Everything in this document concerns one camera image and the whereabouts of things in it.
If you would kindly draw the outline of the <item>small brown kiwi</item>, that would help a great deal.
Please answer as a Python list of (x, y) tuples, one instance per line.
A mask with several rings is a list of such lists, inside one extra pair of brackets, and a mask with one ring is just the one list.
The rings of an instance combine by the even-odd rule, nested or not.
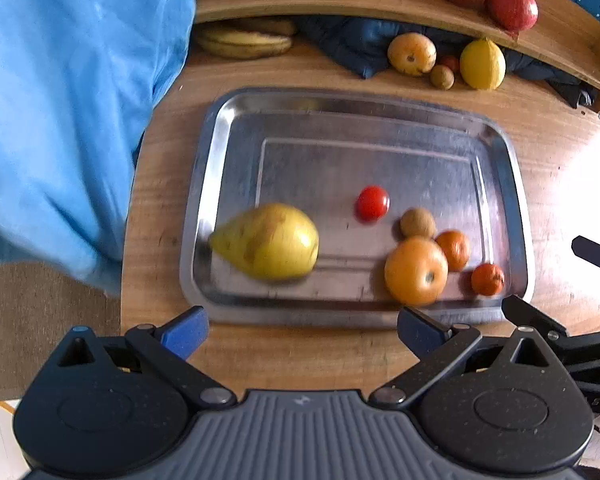
[(429, 210), (422, 207), (407, 209), (400, 218), (399, 226), (405, 238), (412, 236), (433, 238), (437, 233), (434, 216)]

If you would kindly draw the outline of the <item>striped yellow melon fruit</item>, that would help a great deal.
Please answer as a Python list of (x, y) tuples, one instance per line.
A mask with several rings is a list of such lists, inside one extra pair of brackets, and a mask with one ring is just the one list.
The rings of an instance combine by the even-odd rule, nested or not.
[(388, 60), (399, 73), (420, 77), (434, 68), (437, 49), (428, 37), (417, 32), (409, 32), (396, 36), (390, 42)]

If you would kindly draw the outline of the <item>curved wooden shelf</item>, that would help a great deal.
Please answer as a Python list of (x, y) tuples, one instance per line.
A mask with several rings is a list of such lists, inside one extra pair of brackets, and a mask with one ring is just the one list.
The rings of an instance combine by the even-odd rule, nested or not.
[(427, 25), (471, 37), (553, 65), (600, 90), (600, 21), (571, 0), (536, 0), (532, 29), (513, 36), (483, 12), (446, 0), (197, 0), (197, 23), (265, 15), (365, 16)]

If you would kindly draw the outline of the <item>yellow lemon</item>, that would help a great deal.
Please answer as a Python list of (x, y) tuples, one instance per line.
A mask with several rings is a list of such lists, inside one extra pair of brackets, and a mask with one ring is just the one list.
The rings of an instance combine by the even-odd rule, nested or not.
[(490, 39), (471, 41), (460, 55), (460, 74), (473, 89), (495, 90), (506, 74), (504, 54)]

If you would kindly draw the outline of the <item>small mandarin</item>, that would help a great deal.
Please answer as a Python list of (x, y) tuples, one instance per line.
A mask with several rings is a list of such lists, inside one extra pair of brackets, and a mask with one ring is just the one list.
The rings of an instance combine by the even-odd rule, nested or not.
[(504, 289), (505, 274), (497, 264), (483, 263), (472, 271), (470, 282), (476, 295), (492, 297)]

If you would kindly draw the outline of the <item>metal tray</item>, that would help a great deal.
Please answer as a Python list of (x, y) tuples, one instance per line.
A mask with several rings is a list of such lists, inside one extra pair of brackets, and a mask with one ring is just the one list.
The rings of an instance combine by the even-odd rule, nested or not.
[[(318, 236), (313, 269), (296, 280), (250, 278), (214, 252), (210, 235), (244, 212), (282, 204)], [(398, 305), (384, 282), (401, 217), (422, 208), (436, 232), (468, 240), (427, 308), (445, 322), (502, 318), (500, 296), (471, 287), (476, 266), (504, 274), (505, 295), (530, 299), (534, 262), (512, 142), (480, 115), (449, 107), (316, 89), (241, 88), (204, 112), (180, 255), (184, 298), (213, 321), (390, 328)]]

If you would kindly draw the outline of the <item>dark blue quilted cloth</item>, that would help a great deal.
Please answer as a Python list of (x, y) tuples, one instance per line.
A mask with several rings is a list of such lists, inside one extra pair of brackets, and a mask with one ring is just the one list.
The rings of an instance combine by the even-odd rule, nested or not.
[[(390, 67), (388, 49), (396, 36), (417, 32), (428, 37), (438, 53), (456, 58), (472, 40), (458, 32), (378, 18), (300, 15), (294, 22), (298, 31), (329, 58), (363, 79)], [(573, 108), (594, 104), (598, 91), (587, 82), (529, 55), (506, 48), (502, 52), (506, 73), (525, 80), (547, 82)]]

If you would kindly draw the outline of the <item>yellow-green pear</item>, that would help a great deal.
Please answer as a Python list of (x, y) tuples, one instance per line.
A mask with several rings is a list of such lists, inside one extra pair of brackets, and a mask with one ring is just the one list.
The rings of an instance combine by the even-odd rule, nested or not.
[(272, 203), (251, 208), (209, 236), (215, 254), (260, 281), (303, 278), (317, 262), (320, 236), (300, 209)]

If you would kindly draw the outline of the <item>rightmost red apple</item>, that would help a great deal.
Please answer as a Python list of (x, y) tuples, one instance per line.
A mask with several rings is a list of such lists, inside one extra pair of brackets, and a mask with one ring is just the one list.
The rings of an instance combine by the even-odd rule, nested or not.
[(486, 0), (490, 18), (508, 32), (532, 29), (539, 17), (535, 0)]

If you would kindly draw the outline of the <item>light blue garment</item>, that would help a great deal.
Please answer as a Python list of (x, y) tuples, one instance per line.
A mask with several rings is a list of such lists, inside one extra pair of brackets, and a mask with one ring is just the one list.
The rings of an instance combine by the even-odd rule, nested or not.
[(195, 0), (0, 0), (0, 263), (115, 295), (140, 142)]

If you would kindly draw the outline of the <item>red cherry tomato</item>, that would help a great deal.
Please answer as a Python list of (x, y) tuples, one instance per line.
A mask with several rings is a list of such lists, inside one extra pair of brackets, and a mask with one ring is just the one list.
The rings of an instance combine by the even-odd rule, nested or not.
[(363, 188), (355, 202), (355, 213), (362, 222), (375, 222), (388, 214), (389, 193), (377, 185)]
[(452, 54), (444, 54), (438, 57), (437, 62), (439, 65), (446, 66), (454, 74), (458, 74), (460, 72), (460, 60)]

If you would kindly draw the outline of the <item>large orange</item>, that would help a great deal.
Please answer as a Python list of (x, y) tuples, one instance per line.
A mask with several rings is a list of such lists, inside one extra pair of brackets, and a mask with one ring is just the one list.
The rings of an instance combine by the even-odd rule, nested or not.
[(433, 304), (448, 280), (448, 260), (439, 245), (422, 236), (401, 242), (384, 267), (385, 284), (400, 304), (422, 308)]

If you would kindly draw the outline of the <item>small tangerine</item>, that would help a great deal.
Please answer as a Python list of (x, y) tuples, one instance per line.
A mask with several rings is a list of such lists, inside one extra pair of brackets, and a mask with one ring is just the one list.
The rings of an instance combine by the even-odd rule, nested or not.
[(466, 268), (471, 256), (471, 246), (469, 238), (463, 232), (447, 230), (434, 240), (444, 253), (450, 272), (460, 272)]

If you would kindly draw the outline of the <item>overripe banana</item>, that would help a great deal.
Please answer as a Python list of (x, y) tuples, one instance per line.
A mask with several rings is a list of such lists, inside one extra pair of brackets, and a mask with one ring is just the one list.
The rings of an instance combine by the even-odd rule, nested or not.
[(252, 32), (225, 25), (197, 27), (194, 39), (207, 53), (234, 60), (270, 58), (282, 55), (292, 47), (292, 39), (288, 36)]

